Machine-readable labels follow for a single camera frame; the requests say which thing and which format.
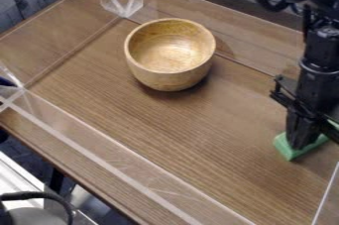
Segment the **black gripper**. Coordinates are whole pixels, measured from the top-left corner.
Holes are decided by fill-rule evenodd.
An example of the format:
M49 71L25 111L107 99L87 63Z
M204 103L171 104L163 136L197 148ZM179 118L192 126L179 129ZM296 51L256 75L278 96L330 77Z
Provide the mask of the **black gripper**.
M286 139L296 150L321 134L339 143L339 29L310 29L298 79L278 75L270 97L288 109Z

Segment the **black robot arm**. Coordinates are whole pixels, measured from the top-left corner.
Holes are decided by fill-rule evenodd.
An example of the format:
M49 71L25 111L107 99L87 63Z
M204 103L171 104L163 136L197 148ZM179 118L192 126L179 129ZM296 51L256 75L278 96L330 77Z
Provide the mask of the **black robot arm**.
M296 80L280 75L270 97L288 109L286 141L296 150L325 136L339 143L339 0L256 0L269 11L302 5L305 53Z

